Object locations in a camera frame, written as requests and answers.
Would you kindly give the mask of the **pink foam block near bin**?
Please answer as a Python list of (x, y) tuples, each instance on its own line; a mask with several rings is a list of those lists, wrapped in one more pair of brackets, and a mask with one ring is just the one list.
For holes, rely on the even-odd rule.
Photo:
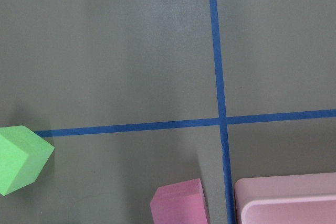
[(150, 208), (154, 223), (210, 223), (199, 178), (159, 187)]

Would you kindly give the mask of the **green foam block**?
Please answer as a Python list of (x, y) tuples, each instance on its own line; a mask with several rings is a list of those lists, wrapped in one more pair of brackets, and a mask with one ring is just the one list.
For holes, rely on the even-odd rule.
[(55, 147), (29, 128), (1, 128), (1, 195), (34, 183)]

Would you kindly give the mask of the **pink plastic bin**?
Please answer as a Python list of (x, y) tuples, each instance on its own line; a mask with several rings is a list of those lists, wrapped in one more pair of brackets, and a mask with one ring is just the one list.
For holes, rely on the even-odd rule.
[(335, 223), (335, 173), (242, 178), (238, 223)]

